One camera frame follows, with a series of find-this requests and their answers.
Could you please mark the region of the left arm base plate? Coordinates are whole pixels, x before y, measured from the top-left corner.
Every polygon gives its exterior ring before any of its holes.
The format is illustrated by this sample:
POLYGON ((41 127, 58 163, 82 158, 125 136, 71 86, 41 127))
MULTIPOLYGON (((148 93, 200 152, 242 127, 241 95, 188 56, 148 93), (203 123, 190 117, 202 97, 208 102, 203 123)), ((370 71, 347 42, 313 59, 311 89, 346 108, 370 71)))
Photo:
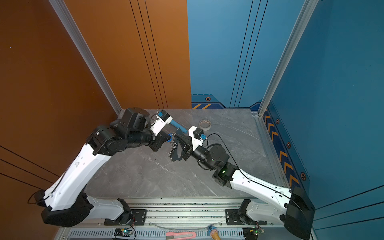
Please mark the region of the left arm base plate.
POLYGON ((147 218, 146 209, 124 211, 116 220, 105 219, 105 226, 144 226, 147 218))

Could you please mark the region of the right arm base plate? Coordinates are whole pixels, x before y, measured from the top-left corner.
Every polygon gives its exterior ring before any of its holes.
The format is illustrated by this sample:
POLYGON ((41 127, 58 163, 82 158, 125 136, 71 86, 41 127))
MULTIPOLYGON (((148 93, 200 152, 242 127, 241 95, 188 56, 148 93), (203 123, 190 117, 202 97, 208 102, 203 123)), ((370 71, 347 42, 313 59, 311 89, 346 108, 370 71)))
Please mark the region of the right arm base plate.
POLYGON ((225 214, 226 214, 226 223, 228 226, 234 226, 234 225, 266 226, 268 224, 268 222, 266 221, 252 220, 246 214, 246 211, 241 211, 240 209, 226 209, 225 214))

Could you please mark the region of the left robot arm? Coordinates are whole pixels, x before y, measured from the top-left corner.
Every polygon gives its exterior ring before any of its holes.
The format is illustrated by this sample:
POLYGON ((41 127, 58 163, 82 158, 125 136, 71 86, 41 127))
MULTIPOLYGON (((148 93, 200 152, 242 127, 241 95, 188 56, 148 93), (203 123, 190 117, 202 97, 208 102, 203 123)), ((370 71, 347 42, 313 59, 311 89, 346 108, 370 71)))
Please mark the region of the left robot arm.
POLYGON ((95 128, 62 176, 50 188, 33 195, 35 204, 44 208, 41 213, 43 222, 67 228, 90 219, 132 225, 134 215, 125 200, 97 199, 87 195, 84 189, 95 173, 116 153, 141 146, 148 146, 153 152, 158 151, 171 138, 163 128, 172 120, 162 110, 152 123, 147 111, 129 108, 108 126, 95 128))

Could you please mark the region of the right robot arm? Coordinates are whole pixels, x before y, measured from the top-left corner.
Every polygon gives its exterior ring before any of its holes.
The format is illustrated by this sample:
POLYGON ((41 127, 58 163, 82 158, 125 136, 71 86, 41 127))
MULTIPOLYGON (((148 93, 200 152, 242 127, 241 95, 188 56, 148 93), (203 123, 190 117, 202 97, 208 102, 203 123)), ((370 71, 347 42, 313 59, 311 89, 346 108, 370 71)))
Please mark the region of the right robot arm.
POLYGON ((201 137, 198 140, 174 134, 171 157, 194 158, 203 170, 214 173, 212 177, 219 185, 245 192, 272 206, 277 211, 272 217, 283 223, 292 235, 302 240, 314 239, 316 210, 304 189, 276 186, 246 173, 237 162, 230 163, 233 156, 225 143, 204 146, 207 136, 201 137))

